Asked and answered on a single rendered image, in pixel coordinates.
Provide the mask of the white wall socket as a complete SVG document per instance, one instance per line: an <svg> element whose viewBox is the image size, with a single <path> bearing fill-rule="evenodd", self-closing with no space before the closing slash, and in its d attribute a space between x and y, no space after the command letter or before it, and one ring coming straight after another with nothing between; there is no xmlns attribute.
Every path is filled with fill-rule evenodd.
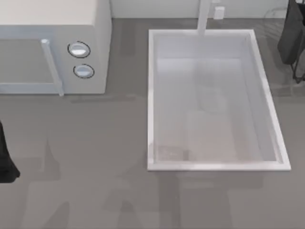
<svg viewBox="0 0 305 229"><path fill-rule="evenodd" d="M217 6L217 7L215 7L213 19L214 20L223 20L224 14L225 14L225 7Z"/></svg>

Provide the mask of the small microwave knob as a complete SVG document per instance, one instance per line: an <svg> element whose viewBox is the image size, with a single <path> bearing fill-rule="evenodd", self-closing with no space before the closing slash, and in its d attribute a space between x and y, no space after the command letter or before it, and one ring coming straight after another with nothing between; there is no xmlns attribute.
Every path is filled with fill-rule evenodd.
<svg viewBox="0 0 305 229"><path fill-rule="evenodd" d="M87 64L81 64L74 66L73 73L81 79L92 78L95 74L95 70Z"/></svg>

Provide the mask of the large microwave knob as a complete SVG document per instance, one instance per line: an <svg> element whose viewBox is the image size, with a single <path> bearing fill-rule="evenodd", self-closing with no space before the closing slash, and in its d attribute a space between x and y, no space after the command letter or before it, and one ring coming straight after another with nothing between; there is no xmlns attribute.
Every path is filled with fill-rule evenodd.
<svg viewBox="0 0 305 229"><path fill-rule="evenodd" d="M91 53L89 45L81 41L70 43L67 48L69 54L75 58L86 58Z"/></svg>

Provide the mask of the white sink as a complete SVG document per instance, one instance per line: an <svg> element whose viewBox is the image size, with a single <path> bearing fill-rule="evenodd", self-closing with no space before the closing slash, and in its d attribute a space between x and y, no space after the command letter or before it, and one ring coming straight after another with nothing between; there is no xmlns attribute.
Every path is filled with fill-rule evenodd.
<svg viewBox="0 0 305 229"><path fill-rule="evenodd" d="M149 30L149 171L290 171L252 29Z"/></svg>

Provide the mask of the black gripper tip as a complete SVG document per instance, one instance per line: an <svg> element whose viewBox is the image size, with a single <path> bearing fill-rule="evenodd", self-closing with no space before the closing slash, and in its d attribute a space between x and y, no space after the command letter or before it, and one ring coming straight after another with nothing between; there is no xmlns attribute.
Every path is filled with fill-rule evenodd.
<svg viewBox="0 0 305 229"><path fill-rule="evenodd" d="M13 183L19 177L20 171L9 154L3 125L0 121L0 184Z"/></svg>

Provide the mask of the pale microwave oven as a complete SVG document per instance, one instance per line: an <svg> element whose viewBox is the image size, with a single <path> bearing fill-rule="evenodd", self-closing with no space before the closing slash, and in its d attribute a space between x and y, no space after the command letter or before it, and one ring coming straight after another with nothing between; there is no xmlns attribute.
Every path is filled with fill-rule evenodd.
<svg viewBox="0 0 305 229"><path fill-rule="evenodd" d="M111 37L110 0L0 0L0 94L58 94L41 39L50 40L64 95L103 94ZM77 41L89 45L86 58L69 54ZM73 73L81 64L92 78Z"/></svg>

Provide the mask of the tall white tap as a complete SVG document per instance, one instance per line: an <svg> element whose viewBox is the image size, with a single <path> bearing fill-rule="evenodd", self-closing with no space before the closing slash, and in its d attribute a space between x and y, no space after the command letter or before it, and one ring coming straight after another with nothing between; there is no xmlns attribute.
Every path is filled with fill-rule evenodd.
<svg viewBox="0 0 305 229"><path fill-rule="evenodd" d="M206 24L207 24L211 1L212 0L200 0L197 32L201 36L204 36L206 30Z"/></svg>

